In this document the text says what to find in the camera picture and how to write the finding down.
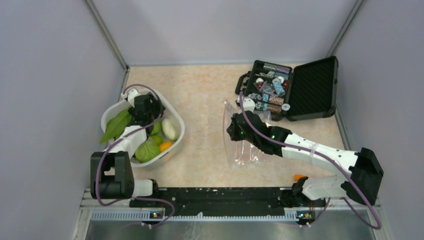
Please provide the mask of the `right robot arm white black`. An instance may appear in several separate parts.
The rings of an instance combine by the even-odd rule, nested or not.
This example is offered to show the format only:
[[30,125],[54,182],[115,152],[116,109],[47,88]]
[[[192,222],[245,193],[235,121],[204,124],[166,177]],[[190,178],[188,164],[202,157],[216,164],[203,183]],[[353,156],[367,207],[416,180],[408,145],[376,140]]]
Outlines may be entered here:
[[234,113],[226,129],[231,141],[246,141],[260,152],[307,162],[333,176],[302,177],[292,186],[293,200],[307,206],[321,198],[349,198],[374,206],[384,170],[373,150],[342,150],[308,140],[289,129],[267,125],[251,111]]

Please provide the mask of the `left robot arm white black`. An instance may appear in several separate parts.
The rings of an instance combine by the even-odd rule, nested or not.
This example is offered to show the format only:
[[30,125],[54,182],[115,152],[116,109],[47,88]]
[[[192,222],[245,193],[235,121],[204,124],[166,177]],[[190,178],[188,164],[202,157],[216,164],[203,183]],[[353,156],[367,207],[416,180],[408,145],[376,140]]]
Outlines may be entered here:
[[136,183],[130,159],[146,143],[165,107],[154,93],[127,96],[129,107],[120,111],[106,125],[103,140],[113,143],[90,157],[90,194],[103,199],[129,199]]

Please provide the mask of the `orange object behind right arm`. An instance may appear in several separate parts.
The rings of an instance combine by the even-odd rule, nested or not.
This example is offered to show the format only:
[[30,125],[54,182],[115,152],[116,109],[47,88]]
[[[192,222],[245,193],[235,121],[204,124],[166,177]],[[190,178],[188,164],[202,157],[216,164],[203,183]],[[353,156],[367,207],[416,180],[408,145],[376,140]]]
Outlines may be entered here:
[[304,179],[304,178],[307,178],[307,176],[301,175],[301,174],[295,174],[294,177],[293,177],[293,180],[295,182],[298,182],[299,180]]

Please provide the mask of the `clear zip top bag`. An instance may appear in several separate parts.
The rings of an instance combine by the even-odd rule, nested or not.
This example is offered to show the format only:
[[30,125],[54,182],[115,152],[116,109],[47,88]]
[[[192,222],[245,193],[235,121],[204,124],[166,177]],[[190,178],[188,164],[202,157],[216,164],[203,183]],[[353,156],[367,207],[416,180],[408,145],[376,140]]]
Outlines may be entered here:
[[223,144],[225,146],[226,159],[230,167],[242,167],[261,165],[271,162],[272,155],[265,154],[259,148],[246,140],[232,141],[227,133],[227,128],[231,125],[231,117],[233,114],[240,113],[240,110],[234,107],[230,101],[224,102],[222,133]]

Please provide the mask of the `white plastic basket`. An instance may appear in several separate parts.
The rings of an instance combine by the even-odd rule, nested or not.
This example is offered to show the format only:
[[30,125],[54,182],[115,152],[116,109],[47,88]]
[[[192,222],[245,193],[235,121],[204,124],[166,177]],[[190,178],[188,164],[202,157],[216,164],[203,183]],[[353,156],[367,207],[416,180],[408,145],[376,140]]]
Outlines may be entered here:
[[[159,168],[181,152],[183,149],[183,137],[186,130],[183,119],[170,102],[159,91],[155,90],[154,92],[159,96],[162,105],[165,107],[163,117],[159,120],[160,123],[165,120],[165,131],[160,131],[158,135],[162,137],[164,142],[172,142],[172,145],[147,162],[141,163],[134,157],[130,159],[130,165],[132,168],[141,168],[148,171]],[[114,118],[121,111],[127,109],[129,106],[130,103],[124,99],[110,106],[103,113],[100,120],[100,127],[102,131],[106,131],[109,120]]]

